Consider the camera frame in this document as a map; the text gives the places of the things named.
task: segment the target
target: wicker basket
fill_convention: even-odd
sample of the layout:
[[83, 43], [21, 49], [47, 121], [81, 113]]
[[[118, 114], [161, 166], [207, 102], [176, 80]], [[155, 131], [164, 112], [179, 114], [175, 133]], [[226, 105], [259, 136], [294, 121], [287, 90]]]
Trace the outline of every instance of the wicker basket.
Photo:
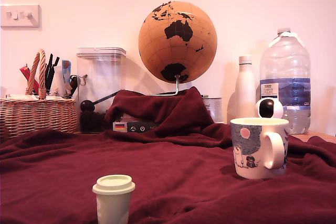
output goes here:
[[28, 80], [26, 95], [32, 95], [35, 73], [40, 63], [38, 100], [0, 99], [0, 139], [7, 140], [28, 131], [53, 129], [74, 132], [77, 114], [74, 99], [47, 100], [45, 87], [46, 56], [36, 54]]

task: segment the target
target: cork globe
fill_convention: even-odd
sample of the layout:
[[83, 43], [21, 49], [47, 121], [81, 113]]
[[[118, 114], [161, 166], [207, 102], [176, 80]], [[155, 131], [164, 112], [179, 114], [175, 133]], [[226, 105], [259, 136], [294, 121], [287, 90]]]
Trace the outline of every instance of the cork globe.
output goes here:
[[216, 30], [197, 6], [168, 2], [145, 19], [139, 34], [142, 62], [157, 78], [174, 83], [193, 81], [211, 65], [217, 50]]

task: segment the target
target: blue label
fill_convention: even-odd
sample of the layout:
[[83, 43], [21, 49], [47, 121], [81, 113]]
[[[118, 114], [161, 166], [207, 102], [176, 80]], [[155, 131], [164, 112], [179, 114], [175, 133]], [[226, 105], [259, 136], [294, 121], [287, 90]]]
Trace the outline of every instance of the blue label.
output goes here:
[[285, 109], [309, 110], [310, 109], [310, 78], [281, 78], [260, 81], [260, 89], [263, 87], [276, 87], [272, 89], [272, 95], [261, 92], [261, 98], [275, 97]]

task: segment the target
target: maroon fleece blanket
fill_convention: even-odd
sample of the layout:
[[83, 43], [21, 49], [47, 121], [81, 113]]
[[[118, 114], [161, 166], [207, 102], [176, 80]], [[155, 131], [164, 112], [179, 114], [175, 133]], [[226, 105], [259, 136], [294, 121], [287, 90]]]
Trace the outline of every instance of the maroon fleece blanket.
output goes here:
[[129, 223], [335, 223], [336, 144], [290, 137], [286, 175], [244, 179], [229, 125], [202, 105], [195, 88], [165, 99], [123, 91], [108, 120], [121, 110], [162, 124], [142, 135], [43, 130], [2, 143], [1, 224], [97, 223], [92, 185], [107, 174], [136, 184]]

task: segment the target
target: white ceramic mug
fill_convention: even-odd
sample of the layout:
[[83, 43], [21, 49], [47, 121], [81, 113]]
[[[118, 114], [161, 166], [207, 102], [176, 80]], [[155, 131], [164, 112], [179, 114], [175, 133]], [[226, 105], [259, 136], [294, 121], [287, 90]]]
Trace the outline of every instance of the white ceramic mug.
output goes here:
[[286, 172], [288, 121], [278, 118], [231, 120], [236, 172], [244, 178], [272, 178]]

